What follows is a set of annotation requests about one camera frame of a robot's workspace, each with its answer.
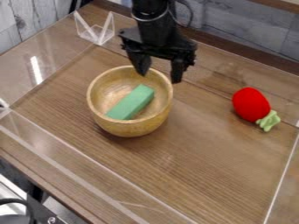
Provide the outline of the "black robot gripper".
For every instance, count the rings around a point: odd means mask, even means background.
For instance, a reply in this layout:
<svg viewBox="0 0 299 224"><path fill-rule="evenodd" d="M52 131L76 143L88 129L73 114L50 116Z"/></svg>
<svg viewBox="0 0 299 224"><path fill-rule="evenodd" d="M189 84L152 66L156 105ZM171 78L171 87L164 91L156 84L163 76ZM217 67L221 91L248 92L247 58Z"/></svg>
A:
<svg viewBox="0 0 299 224"><path fill-rule="evenodd" d="M152 65L151 57L156 57L172 61L172 84L181 82L187 65L192 66L196 58L197 44L189 38L175 31L161 45L157 45L157 37L151 38L152 43L145 43L136 26L122 28L117 36L121 38L121 47L140 75L145 76Z"/></svg>

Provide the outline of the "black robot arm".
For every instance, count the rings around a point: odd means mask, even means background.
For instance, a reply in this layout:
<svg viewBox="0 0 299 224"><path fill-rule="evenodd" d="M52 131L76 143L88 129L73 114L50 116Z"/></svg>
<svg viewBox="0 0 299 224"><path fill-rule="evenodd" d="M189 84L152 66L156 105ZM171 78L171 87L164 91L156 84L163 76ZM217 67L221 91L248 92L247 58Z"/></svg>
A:
<svg viewBox="0 0 299 224"><path fill-rule="evenodd" d="M152 57L171 61L172 84L183 80L183 73L195 65L197 44L177 28L175 3L185 6L192 24L192 7L187 0L132 0L130 15L136 26L118 30L121 48L136 72L145 76L152 65Z"/></svg>

